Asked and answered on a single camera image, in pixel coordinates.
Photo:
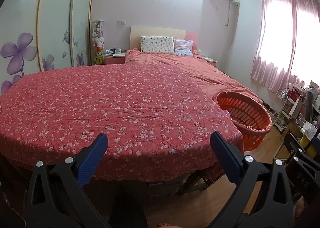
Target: floral pillow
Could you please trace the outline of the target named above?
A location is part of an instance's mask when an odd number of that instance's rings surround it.
[[[174,50],[175,55],[187,55],[187,56],[193,56],[193,53],[190,50],[186,49],[175,49]]]
[[[173,37],[141,37],[141,53],[174,54]]]

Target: metal rivet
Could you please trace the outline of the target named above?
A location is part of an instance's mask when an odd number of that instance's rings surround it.
[[[277,164],[278,166],[282,166],[282,161],[279,160],[279,159],[276,159],[276,164]]]
[[[253,157],[245,156],[245,160],[248,161],[248,162],[252,162],[253,161]]]
[[[40,160],[37,162],[37,167],[41,167],[42,165],[43,165],[43,161]]]
[[[66,162],[67,164],[70,164],[73,162],[73,158],[72,157],[66,158],[64,162]]]

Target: sliding wardrobe door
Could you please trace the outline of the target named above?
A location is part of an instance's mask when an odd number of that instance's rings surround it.
[[[38,48],[45,71],[71,67],[70,4],[71,0],[40,0]]]
[[[89,16],[91,0],[73,0],[71,3],[70,45],[73,66],[85,66],[90,62]]]
[[[27,74],[40,71],[36,42],[39,0],[4,0],[0,7],[1,94]]]

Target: window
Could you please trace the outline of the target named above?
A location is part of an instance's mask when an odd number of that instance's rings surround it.
[[[314,0],[262,0],[259,46],[251,77],[276,93],[289,83],[320,84],[320,20]]]

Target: bedspread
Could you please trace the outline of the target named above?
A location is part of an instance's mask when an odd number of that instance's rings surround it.
[[[210,98],[219,91],[229,90],[247,95],[262,104],[262,100],[253,91],[222,73],[199,55],[141,54],[138,49],[134,49],[127,51],[125,63],[176,65],[190,76]]]
[[[109,146],[95,177],[107,180],[164,181],[213,166],[216,130],[243,150],[229,117],[172,65],[31,74],[0,96],[0,106],[0,153],[30,168],[74,156],[101,132]]]

